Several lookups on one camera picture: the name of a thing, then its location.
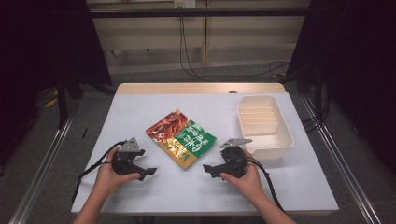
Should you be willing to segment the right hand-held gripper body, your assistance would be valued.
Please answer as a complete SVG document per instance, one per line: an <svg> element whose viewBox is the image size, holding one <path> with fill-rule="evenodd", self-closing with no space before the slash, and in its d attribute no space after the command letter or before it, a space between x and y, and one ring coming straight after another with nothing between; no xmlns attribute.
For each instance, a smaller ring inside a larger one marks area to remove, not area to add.
<svg viewBox="0 0 396 224"><path fill-rule="evenodd" d="M220 155L225 160L225 167L221 170L222 173L227 173L237 178L245 174L248 162L241 146L251 142L251 138L230 138L220 146Z"/></svg>

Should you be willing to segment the dark curtain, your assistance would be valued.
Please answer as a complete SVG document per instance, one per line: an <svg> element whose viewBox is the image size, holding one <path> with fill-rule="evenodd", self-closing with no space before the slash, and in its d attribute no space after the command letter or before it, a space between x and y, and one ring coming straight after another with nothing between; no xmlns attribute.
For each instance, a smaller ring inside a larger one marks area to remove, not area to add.
<svg viewBox="0 0 396 224"><path fill-rule="evenodd" d="M0 167L33 119L40 92L112 83L87 0L0 0Z"/></svg>
<svg viewBox="0 0 396 224"><path fill-rule="evenodd" d="M396 0L311 0L288 74L316 73L396 175Z"/></svg>

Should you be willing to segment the person's right hand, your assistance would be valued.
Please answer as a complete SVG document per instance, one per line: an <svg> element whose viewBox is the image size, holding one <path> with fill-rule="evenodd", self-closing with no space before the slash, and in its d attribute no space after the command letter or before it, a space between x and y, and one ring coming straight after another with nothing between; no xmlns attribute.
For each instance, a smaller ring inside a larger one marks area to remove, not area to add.
<svg viewBox="0 0 396 224"><path fill-rule="evenodd" d="M246 173L242 177L226 173L221 173L220 177L237 187L254 206L262 206L268 200L262 189L259 171L251 162L247 164Z"/></svg>

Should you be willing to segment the yellow floor object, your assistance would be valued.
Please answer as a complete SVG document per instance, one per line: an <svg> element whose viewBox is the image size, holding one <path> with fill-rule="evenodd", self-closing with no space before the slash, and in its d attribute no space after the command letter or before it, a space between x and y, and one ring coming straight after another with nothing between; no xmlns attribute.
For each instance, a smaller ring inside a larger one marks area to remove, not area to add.
<svg viewBox="0 0 396 224"><path fill-rule="evenodd" d="M50 97L50 99L45 103L45 107L49 108L54 106L54 104L57 102L57 99L58 99L58 92L55 91L53 95Z"/></svg>

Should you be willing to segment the white wall power outlet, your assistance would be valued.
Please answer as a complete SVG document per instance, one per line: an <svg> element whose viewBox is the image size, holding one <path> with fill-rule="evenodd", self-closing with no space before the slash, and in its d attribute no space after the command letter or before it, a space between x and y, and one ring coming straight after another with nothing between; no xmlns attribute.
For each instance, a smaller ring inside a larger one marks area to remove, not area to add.
<svg viewBox="0 0 396 224"><path fill-rule="evenodd" d="M196 0L174 0L175 9L194 9L196 8Z"/></svg>

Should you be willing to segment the person's left hand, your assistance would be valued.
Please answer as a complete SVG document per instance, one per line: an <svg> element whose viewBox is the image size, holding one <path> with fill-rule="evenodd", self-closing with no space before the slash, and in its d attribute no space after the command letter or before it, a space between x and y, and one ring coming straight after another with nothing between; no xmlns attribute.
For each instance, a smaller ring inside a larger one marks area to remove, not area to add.
<svg viewBox="0 0 396 224"><path fill-rule="evenodd" d="M108 197L123 184L136 180L140 177L139 173L128 175L118 175L112 168L114 155L119 151L119 147L114 147L106 156L105 162L100 166L92 189L95 196Z"/></svg>

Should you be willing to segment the red and green food packet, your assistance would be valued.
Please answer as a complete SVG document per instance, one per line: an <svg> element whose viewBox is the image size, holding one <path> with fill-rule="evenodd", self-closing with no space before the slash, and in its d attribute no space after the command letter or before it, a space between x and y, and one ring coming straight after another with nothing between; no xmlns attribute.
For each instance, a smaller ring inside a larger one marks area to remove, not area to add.
<svg viewBox="0 0 396 224"><path fill-rule="evenodd" d="M181 168L189 168L217 138L175 109L146 129L146 134Z"/></svg>

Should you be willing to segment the black metal stand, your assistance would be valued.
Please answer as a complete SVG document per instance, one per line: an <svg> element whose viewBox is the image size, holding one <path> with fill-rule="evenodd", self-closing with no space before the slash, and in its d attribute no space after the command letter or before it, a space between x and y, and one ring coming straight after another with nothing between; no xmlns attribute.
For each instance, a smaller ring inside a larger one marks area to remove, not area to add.
<svg viewBox="0 0 396 224"><path fill-rule="evenodd" d="M59 117L60 117L59 129L61 129L66 123L66 120L68 118L65 89L64 89L64 76L62 73L59 73L57 79L57 99L58 99Z"/></svg>

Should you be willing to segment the white plastic divided container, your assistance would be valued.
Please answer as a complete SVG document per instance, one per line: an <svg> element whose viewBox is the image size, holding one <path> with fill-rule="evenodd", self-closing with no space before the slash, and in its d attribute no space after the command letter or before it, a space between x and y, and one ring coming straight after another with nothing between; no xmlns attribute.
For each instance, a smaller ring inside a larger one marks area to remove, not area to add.
<svg viewBox="0 0 396 224"><path fill-rule="evenodd" d="M243 136L251 139L247 150L255 159L280 159L293 147L290 128L274 96L245 96L237 114Z"/></svg>

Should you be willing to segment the white table cover sheet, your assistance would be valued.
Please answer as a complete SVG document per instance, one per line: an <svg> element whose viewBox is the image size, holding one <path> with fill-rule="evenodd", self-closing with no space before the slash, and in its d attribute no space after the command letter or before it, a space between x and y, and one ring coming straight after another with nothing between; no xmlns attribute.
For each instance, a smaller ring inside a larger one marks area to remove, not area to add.
<svg viewBox="0 0 396 224"><path fill-rule="evenodd" d="M135 159L135 164L153 167L156 172L142 181L125 184L109 196L104 212L138 216L255 214L255 208L236 187L204 170L207 164L222 162L222 143L241 137L237 107L242 97L240 93L116 95L90 161L98 161L112 145L133 137L146 151ZM337 210L338 204L290 96L282 92L274 97L294 140L281 159L263 162L282 207L294 214L327 215ZM175 109L217 138L212 148L188 169L177 165L146 134L147 128Z"/></svg>

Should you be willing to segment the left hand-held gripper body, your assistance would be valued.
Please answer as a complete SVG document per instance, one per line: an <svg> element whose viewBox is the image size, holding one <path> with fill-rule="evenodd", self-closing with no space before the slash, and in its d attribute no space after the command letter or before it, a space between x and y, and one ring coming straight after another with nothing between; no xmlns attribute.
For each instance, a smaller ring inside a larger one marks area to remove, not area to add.
<svg viewBox="0 0 396 224"><path fill-rule="evenodd" d="M123 143L118 152L113 156L112 168L118 175L128 175L133 173L134 157L142 149L137 141L132 137Z"/></svg>

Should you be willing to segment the black horizontal frame bar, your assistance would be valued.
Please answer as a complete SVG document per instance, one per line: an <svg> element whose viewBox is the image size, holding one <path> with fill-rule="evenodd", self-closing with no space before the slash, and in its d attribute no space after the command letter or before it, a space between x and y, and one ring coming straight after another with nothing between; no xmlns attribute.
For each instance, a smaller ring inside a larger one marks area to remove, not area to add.
<svg viewBox="0 0 396 224"><path fill-rule="evenodd" d="M93 18L162 18L162 17L249 17L249 16L305 16L305 8L198 8L198 9L144 9L144 10L91 10Z"/></svg>

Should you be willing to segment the metal floor rail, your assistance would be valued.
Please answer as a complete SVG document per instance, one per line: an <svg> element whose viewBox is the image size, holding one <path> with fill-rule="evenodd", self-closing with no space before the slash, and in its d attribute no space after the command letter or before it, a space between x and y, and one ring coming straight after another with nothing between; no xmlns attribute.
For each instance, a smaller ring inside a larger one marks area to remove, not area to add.
<svg viewBox="0 0 396 224"><path fill-rule="evenodd" d="M365 222L367 224L382 224L372 203L350 170L347 161L344 159L339 147L336 145L326 124L318 119L313 101L308 96L305 96L303 101L310 118L314 121L323 143L330 152L340 175L343 177L346 186L355 201L355 204L358 206L363 218L365 219Z"/></svg>
<svg viewBox="0 0 396 224"><path fill-rule="evenodd" d="M74 117L78 112L80 104L80 99L74 102L70 115L66 118L65 123L55 134L43 161L41 162L38 170L35 172L35 177L29 185L29 188L23 194L23 197L8 224L26 223L35 205L38 195L43 189L46 179L48 178L50 168L52 167L52 164L54 163L54 160L63 145L64 139L69 132L70 126L74 121Z"/></svg>

